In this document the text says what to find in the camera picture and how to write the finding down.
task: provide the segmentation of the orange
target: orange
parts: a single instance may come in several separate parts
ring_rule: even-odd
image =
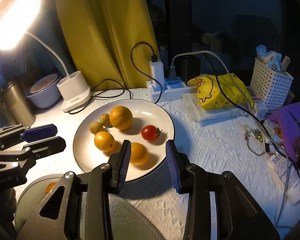
[[[113,127],[119,130],[125,130],[132,125],[133,116],[129,108],[116,106],[111,110],[109,120]]]
[[[52,182],[52,183],[49,183],[49,185],[47,186],[46,190],[45,190],[45,195],[47,195],[50,190],[52,190],[52,188],[56,185],[56,181],[55,182]]]
[[[131,143],[130,162],[133,165],[143,165],[149,160],[147,149],[141,143]]]
[[[110,133],[101,131],[94,137],[94,145],[100,151],[111,152],[115,147],[115,140]]]

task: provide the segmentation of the screw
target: screw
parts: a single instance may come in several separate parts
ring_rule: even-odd
[[[66,174],[65,174],[65,178],[66,179],[71,179],[73,177],[74,173],[72,171],[68,171]]]
[[[223,172],[223,175],[224,175],[224,177],[226,177],[226,178],[232,178],[233,173],[230,172],[230,171],[225,171],[225,172]]]
[[[195,170],[197,165],[194,163],[188,163],[186,166],[189,170]]]
[[[100,168],[101,168],[102,170],[107,170],[107,169],[110,168],[110,164],[109,164],[109,163],[102,163],[102,164],[100,165]]]

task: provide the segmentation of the plug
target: plug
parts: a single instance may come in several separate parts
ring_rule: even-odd
[[[176,77],[176,71],[175,71],[175,66],[170,66],[169,68],[169,76],[166,79],[167,81],[175,81],[178,80]]]
[[[152,62],[157,62],[157,61],[158,61],[158,60],[157,60],[157,55],[153,54],[153,55],[151,56],[151,61],[152,61]]]

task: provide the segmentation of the white lamp base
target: white lamp base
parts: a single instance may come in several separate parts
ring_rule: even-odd
[[[90,87],[89,87],[89,89],[87,89],[84,93],[76,96],[75,98],[72,98],[68,101],[64,100],[61,105],[61,109],[64,112],[71,111],[71,110],[75,109],[76,107],[81,106],[84,103],[86,103],[89,100],[90,96],[91,96],[91,91],[90,91]]]
[[[90,87],[81,71],[76,71],[59,81],[57,87],[63,97],[61,109],[64,112],[75,109],[86,103],[91,95]]]

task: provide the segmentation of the charger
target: charger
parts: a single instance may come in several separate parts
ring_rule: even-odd
[[[162,87],[164,87],[164,70],[163,63],[157,59],[157,55],[151,56],[151,61],[149,61],[151,77],[157,80]],[[157,82],[154,83],[155,88],[160,88],[160,84]]]
[[[200,75],[201,60],[194,55],[180,56],[178,60],[175,61],[175,71],[176,75],[180,79],[187,83],[192,78]]]

